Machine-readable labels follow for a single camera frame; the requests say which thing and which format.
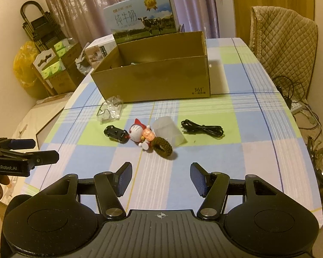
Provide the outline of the black toy car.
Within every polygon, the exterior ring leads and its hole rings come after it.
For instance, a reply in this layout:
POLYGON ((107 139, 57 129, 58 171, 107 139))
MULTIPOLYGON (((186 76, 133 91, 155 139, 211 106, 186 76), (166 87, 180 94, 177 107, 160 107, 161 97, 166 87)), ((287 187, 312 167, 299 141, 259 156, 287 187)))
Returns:
POLYGON ((125 144, 129 140, 129 133, 124 129, 115 127, 114 125, 108 125, 104 129, 104 135, 121 144, 125 144))

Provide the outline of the red Doraemon figurine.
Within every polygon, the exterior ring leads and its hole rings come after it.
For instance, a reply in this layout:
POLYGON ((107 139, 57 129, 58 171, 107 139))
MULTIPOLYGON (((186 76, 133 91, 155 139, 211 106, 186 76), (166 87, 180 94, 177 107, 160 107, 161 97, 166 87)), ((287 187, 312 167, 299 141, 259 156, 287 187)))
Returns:
POLYGON ((139 119, 135 119, 134 124, 129 128, 129 138, 143 150, 149 150, 151 142, 156 135, 150 125, 145 125, 139 119))

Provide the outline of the checkered bedsheet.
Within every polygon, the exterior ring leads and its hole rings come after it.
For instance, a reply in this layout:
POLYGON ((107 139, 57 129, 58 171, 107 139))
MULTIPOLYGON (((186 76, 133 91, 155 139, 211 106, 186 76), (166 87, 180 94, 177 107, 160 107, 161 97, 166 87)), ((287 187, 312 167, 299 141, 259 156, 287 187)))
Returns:
POLYGON ((102 96, 91 76, 73 93, 42 148, 56 150, 55 165, 38 167, 20 193, 35 195, 63 175, 91 178, 115 171, 124 162, 133 177, 121 198, 130 209, 197 209, 201 199, 189 177, 192 163, 234 179, 255 174, 309 209, 319 223, 323 211, 313 166, 296 122, 262 65, 240 38, 207 40, 209 70, 218 80, 213 95, 198 100, 127 104, 114 125, 129 129, 135 119, 145 125, 170 117, 175 125, 190 120, 219 125, 224 134, 182 133, 172 140, 174 155, 165 159, 134 142, 125 144, 104 135, 97 119, 102 96))

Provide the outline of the yellow plastic bag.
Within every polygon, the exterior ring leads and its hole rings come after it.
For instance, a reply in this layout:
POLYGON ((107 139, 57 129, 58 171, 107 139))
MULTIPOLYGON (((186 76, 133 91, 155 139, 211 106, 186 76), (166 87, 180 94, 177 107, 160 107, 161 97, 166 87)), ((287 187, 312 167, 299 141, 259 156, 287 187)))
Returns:
POLYGON ((14 58, 13 72, 19 84, 28 95, 40 100, 46 98, 48 92, 31 67, 38 54, 39 51, 35 43, 27 41, 20 47, 14 58))

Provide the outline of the clear plastic bag with hooks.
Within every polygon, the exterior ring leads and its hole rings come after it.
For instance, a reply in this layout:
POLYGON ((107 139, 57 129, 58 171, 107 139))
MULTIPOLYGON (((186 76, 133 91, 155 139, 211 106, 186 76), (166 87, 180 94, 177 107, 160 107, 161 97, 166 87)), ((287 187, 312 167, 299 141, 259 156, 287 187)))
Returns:
POLYGON ((123 102, 119 97, 112 96, 100 105, 97 111, 97 121, 101 124, 118 120, 121 117, 123 102))

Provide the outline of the translucent white plastic cup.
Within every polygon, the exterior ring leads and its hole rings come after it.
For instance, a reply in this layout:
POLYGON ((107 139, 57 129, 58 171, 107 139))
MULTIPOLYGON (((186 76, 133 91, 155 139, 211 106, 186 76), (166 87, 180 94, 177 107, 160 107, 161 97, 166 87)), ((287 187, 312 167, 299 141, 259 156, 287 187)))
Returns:
POLYGON ((179 147, 186 139, 171 117, 161 117, 154 121, 152 128, 157 137, 168 141, 172 147, 179 147))

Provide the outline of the tissue pack carton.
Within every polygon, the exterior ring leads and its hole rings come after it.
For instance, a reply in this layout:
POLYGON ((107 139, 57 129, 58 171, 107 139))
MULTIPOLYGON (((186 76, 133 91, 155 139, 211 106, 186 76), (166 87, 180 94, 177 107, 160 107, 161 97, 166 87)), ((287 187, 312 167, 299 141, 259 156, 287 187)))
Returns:
POLYGON ((82 51, 80 43, 64 38, 37 55, 31 67, 49 94, 70 93, 77 89, 84 79, 76 66, 82 51))

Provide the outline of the white power strip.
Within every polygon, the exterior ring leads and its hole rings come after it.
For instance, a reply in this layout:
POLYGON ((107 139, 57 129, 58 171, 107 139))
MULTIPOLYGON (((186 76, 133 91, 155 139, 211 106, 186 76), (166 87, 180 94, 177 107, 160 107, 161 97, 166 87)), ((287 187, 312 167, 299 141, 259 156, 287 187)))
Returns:
POLYGON ((292 102, 291 106, 290 106, 290 111, 292 113, 292 115, 295 115, 296 113, 299 113, 300 111, 302 111, 304 108, 303 104, 300 102, 292 102))

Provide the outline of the black folding rack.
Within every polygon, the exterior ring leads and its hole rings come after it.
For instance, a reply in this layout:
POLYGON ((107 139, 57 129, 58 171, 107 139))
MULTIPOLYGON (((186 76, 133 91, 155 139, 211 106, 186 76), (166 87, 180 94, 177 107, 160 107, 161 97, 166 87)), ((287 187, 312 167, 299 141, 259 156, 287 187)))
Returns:
POLYGON ((53 48, 56 43, 66 38, 60 25, 55 21, 51 13, 45 12, 36 1, 25 2, 20 8, 20 14, 24 20, 23 29, 27 36, 35 43, 39 52, 53 48), (25 8, 28 5, 37 7, 41 16, 33 21, 29 21, 25 15, 25 8))

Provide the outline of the white appliance box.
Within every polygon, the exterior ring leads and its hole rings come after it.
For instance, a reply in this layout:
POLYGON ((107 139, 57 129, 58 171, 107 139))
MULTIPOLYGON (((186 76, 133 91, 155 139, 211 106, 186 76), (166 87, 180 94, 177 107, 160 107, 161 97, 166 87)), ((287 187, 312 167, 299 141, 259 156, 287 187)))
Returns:
POLYGON ((116 47, 112 34, 95 39, 85 48, 85 57, 92 68, 96 69, 102 60, 116 47))

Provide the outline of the brown cardboard box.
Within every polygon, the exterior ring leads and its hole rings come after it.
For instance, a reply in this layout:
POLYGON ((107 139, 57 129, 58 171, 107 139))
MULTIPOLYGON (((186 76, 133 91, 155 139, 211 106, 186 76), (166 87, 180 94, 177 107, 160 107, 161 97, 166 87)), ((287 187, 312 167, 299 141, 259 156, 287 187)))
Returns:
POLYGON ((201 31, 117 45, 91 73, 101 95, 124 103, 208 98, 208 54, 201 31))

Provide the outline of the quilted beige cover chair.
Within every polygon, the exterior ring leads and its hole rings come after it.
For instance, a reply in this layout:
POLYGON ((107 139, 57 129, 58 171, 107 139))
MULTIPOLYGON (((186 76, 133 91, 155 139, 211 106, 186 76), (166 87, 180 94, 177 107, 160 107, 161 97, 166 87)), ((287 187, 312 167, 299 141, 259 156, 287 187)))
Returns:
POLYGON ((311 83, 317 24, 294 10, 253 6, 249 47, 274 84, 292 101, 304 100, 311 83))

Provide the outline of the milk carton box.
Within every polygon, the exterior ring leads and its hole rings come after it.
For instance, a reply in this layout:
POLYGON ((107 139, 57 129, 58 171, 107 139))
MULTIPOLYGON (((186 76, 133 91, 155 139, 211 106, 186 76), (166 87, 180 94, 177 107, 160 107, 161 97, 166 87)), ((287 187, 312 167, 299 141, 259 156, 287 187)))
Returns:
POLYGON ((104 8, 104 19, 117 44, 180 29, 174 0, 124 0, 104 8))

